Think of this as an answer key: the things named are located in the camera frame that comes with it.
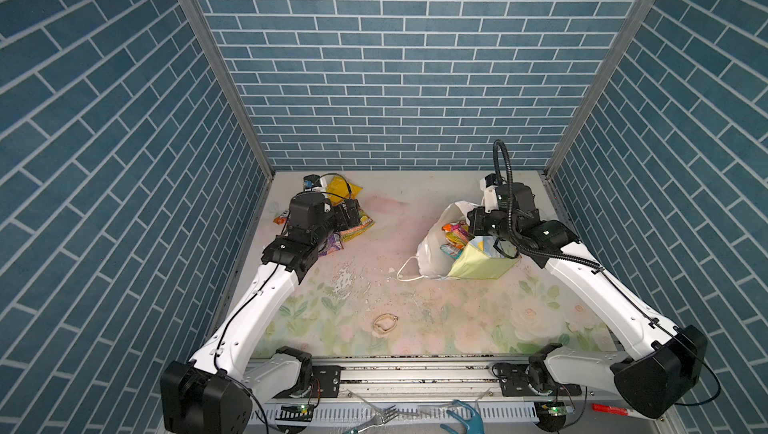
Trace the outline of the purple snack packet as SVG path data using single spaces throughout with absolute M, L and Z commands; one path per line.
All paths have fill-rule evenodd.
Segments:
M 320 257 L 324 257 L 335 252 L 342 251 L 344 249 L 342 236 L 339 233 L 333 233 L 330 235 L 325 243 L 325 246 L 319 252 Z

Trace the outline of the yellow snack packet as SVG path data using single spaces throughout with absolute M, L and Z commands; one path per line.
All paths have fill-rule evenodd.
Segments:
M 344 199 L 356 199 L 362 188 L 352 182 L 346 181 L 341 176 L 333 176 L 325 192 L 333 205 L 340 204 Z

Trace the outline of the pink colourful candy packet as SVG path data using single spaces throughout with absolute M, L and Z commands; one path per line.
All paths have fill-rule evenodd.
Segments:
M 363 210 L 360 211 L 360 224 L 358 226 L 349 228 L 340 233 L 340 237 L 343 243 L 349 242 L 352 239 L 359 237 L 367 232 L 375 225 L 375 221 L 368 216 Z

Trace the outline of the floral paper gift bag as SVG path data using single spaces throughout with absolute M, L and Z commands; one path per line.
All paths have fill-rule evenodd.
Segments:
M 520 258 L 504 257 L 495 248 L 492 236 L 473 236 L 457 260 L 440 250 L 446 242 L 442 226 L 457 221 L 468 224 L 467 214 L 477 205 L 459 201 L 449 205 L 418 245 L 416 254 L 396 273 L 401 282 L 428 280 L 497 280 L 515 267 Z

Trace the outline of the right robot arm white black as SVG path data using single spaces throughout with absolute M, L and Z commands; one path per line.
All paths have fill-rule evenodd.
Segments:
M 678 327 L 644 303 L 605 267 L 564 223 L 543 220 L 531 189 L 491 174 L 481 180 L 483 201 L 469 211 L 473 235 L 507 243 L 585 302 L 618 339 L 617 352 L 598 354 L 551 343 L 529 358 L 532 390 L 549 394 L 561 385 L 619 395 L 640 415 L 658 419 L 698 383 L 706 336 Z

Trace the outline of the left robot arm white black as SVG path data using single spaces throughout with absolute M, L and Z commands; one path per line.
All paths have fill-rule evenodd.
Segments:
M 248 363 L 283 306 L 331 238 L 361 224 L 356 199 L 317 190 L 290 201 L 281 233 L 268 244 L 243 297 L 188 361 L 160 377 L 164 427 L 171 433 L 242 433 L 254 412 L 278 394 L 304 393 L 312 379 L 309 353 L 283 347 L 253 370 Z

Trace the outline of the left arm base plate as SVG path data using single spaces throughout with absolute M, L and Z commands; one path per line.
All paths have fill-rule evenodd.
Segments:
M 313 366 L 311 374 L 298 381 L 298 385 L 278 393 L 276 399 L 337 398 L 341 386 L 342 368 L 339 365 Z

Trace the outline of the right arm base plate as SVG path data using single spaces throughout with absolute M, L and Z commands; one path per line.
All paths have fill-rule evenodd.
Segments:
M 542 368 L 530 364 L 495 363 L 490 368 L 504 397 L 581 395 L 576 384 L 558 384 Z

